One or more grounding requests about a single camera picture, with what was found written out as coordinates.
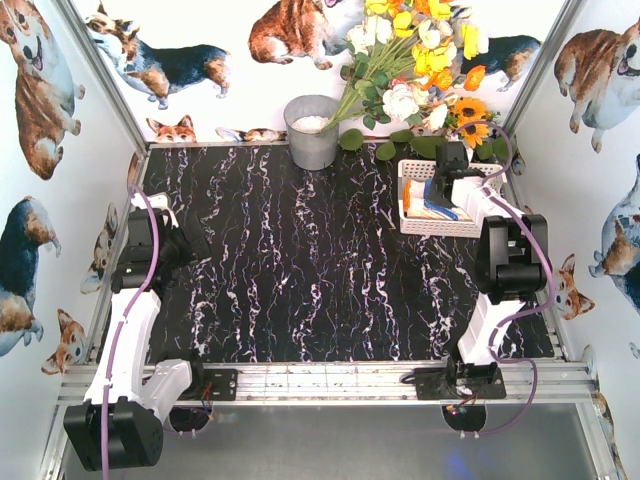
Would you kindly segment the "blue dotted glove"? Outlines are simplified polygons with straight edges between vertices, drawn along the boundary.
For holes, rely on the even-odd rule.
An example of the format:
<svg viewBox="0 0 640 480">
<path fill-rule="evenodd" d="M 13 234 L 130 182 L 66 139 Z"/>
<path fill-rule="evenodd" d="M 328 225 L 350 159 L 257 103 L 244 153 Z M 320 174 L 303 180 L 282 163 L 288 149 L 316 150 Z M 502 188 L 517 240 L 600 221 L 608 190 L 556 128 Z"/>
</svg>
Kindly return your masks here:
<svg viewBox="0 0 640 480">
<path fill-rule="evenodd" d="M 424 186 L 424 206 L 442 214 L 447 220 L 458 221 L 460 216 L 454 211 L 451 201 L 453 183 L 446 180 L 427 179 Z"/>
</svg>

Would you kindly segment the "white glove orange cuff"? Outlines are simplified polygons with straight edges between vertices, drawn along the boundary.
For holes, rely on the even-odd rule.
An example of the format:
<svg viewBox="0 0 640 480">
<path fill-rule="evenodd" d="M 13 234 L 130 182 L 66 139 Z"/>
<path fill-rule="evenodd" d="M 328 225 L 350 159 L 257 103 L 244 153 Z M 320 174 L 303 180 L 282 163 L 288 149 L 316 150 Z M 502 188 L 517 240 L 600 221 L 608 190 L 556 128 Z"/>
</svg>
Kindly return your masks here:
<svg viewBox="0 0 640 480">
<path fill-rule="evenodd" d="M 427 219 L 430 210 L 425 206 L 425 196 L 428 194 L 430 183 L 413 179 L 408 181 L 411 181 L 411 205 L 405 216 L 407 218 Z"/>
</svg>

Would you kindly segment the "yellow coated glove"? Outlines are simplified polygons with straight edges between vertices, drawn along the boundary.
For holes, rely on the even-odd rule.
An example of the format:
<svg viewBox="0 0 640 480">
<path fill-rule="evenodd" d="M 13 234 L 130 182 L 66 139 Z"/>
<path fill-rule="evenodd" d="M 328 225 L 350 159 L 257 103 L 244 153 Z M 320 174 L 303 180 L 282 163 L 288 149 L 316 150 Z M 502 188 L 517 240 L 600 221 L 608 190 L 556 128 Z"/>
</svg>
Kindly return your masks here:
<svg viewBox="0 0 640 480">
<path fill-rule="evenodd" d="M 402 195 L 403 195 L 403 200 L 402 200 L 403 212 L 404 214 L 407 214 L 411 205 L 411 181 L 408 181 L 404 185 L 402 190 Z"/>
</svg>

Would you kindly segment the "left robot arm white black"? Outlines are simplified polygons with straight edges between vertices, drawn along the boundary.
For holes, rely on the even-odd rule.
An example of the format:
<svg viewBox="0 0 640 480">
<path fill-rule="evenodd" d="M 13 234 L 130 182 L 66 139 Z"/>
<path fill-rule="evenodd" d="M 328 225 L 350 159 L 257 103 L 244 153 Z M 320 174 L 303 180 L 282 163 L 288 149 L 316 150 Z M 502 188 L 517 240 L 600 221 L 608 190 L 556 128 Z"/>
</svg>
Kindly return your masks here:
<svg viewBox="0 0 640 480">
<path fill-rule="evenodd" d="M 193 383 L 184 359 L 159 362 L 143 376 L 149 339 L 175 270 L 208 258 L 196 220 L 180 225 L 168 207 L 136 208 L 111 277 L 111 317 L 102 356 L 81 404 L 67 408 L 64 429 L 85 470 L 158 463 L 163 423 Z"/>
</svg>

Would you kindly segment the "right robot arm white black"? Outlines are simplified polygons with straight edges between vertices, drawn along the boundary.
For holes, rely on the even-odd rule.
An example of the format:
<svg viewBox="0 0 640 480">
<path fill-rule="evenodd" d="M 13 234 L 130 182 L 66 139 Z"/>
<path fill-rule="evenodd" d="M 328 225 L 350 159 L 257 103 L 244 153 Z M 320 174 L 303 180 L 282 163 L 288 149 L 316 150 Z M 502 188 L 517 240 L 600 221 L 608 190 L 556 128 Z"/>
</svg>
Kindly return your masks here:
<svg viewBox="0 0 640 480">
<path fill-rule="evenodd" d="M 466 215 L 480 230 L 473 272 L 479 295 L 458 341 L 461 361 L 474 366 L 498 360 L 509 324 L 525 315 L 525 303 L 552 279 L 546 219 L 510 205 L 489 179 L 470 166 L 462 143 L 447 142 L 436 147 L 435 172 L 425 189 L 427 207 L 449 220 Z"/>
</svg>

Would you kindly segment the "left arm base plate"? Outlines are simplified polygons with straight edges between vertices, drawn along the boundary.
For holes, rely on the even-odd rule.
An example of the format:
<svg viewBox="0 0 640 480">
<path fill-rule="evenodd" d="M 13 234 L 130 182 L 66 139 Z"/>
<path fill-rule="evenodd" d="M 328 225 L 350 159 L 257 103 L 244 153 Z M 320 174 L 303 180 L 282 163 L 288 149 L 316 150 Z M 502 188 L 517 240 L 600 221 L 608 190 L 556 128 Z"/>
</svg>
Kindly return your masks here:
<svg viewBox="0 0 640 480">
<path fill-rule="evenodd" d="M 178 399 L 180 401 L 234 401 L 237 387 L 237 369 L 193 369 L 192 382 Z"/>
</svg>

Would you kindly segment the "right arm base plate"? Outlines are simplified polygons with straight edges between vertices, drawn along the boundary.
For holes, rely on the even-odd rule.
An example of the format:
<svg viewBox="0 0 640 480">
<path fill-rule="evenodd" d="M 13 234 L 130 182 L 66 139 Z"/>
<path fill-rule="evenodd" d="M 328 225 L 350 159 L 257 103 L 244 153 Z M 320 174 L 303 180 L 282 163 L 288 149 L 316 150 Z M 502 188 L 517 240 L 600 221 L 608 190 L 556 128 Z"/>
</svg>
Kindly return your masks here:
<svg viewBox="0 0 640 480">
<path fill-rule="evenodd" d="M 501 400 L 507 396 L 499 369 L 451 373 L 445 368 L 420 368 L 414 370 L 414 385 L 419 400 L 464 400 L 474 395 L 480 400 Z"/>
</svg>

